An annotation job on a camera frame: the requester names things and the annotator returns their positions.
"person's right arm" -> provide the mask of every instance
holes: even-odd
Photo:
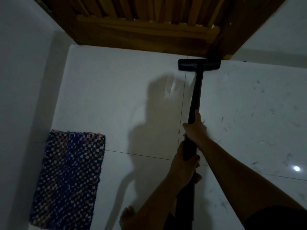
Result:
[[[209,139],[198,110],[195,111],[195,115],[194,124],[183,124],[186,135],[205,156],[229,204],[242,224],[247,218],[267,207],[284,206],[298,210],[304,209],[278,187]]]

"rug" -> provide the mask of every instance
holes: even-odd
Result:
[[[33,197],[30,224],[50,230],[89,230],[105,136],[52,130]]]

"person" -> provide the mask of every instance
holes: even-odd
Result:
[[[229,204],[246,230],[306,228],[307,211],[294,199],[228,154],[207,135],[207,128],[195,111],[195,123],[183,123],[186,136],[204,155]],[[195,172],[200,157],[183,160],[183,142],[171,163],[166,178],[135,214],[133,207],[125,208],[120,225],[123,230],[167,229],[174,221],[176,196],[191,179],[197,183],[201,175]]]

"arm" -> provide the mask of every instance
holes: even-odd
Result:
[[[229,155],[217,143],[209,139],[207,129],[195,111],[194,124],[184,123],[186,135],[201,150],[214,176],[220,184],[229,204],[244,224],[257,211],[271,206],[303,209],[286,193],[264,177]]]
[[[178,148],[166,178],[124,230],[163,229],[176,196],[188,184],[196,167],[199,166],[200,157],[198,155],[195,155],[189,161],[184,161],[182,150],[183,143]],[[196,174],[194,178],[197,183],[202,177]]]

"forearm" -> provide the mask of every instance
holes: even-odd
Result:
[[[199,148],[242,223],[255,212],[269,206],[303,209],[282,190],[232,157],[214,141],[205,138]]]
[[[125,229],[163,229],[169,210],[180,190],[176,178],[167,175]]]

